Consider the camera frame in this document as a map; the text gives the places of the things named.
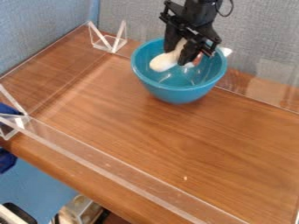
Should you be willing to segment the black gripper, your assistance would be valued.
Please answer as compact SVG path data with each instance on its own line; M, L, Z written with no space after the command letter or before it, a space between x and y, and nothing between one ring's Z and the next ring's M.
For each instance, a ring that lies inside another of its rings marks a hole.
M212 27L220 13L222 0L184 0L184 4L166 0L163 4L164 9L159 17L166 23L163 49L170 53L178 45L178 64L196 67L202 62L203 53L211 57L222 42Z

